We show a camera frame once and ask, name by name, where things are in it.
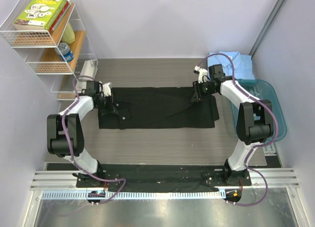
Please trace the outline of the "black long sleeve shirt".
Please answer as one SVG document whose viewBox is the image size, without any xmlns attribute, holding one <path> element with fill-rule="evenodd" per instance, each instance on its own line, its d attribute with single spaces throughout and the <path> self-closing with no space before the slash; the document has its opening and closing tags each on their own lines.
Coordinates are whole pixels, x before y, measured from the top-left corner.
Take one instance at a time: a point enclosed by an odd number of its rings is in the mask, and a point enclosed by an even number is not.
<svg viewBox="0 0 315 227">
<path fill-rule="evenodd" d="M 220 118 L 216 98 L 197 102 L 192 87 L 114 88 L 117 114 L 98 112 L 100 129 L 212 129 Z"/>
</svg>

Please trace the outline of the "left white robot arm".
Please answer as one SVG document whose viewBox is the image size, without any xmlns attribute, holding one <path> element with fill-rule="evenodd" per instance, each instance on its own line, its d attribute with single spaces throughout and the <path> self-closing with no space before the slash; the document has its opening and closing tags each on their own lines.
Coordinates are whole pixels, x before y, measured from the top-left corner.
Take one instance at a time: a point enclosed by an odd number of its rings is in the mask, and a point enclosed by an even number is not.
<svg viewBox="0 0 315 227">
<path fill-rule="evenodd" d="M 94 109 L 117 115 L 112 83 L 103 84 L 90 80 L 86 87 L 78 91 L 73 83 L 75 99 L 70 106 L 58 114 L 47 117 L 47 150 L 50 154 L 63 158 L 79 171 L 77 178 L 89 186 L 100 187 L 116 182 L 108 180 L 100 162 L 93 158 L 85 148 L 85 139 L 81 121 Z"/>
</svg>

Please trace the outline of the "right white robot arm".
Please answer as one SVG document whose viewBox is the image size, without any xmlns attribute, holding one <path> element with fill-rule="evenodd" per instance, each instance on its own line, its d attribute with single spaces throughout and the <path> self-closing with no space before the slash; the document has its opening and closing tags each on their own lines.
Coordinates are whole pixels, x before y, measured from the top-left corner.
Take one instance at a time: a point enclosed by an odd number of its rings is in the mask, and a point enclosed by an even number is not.
<svg viewBox="0 0 315 227">
<path fill-rule="evenodd" d="M 236 186 L 247 177 L 248 162 L 256 149 L 274 134 L 274 115 L 269 100 L 260 100 L 246 91 L 232 76 L 223 73 L 221 65 L 210 71 L 196 66 L 198 80 L 193 82 L 192 101 L 201 102 L 206 96 L 218 93 L 238 108 L 236 133 L 238 142 L 225 161 L 222 182 Z"/>
</svg>

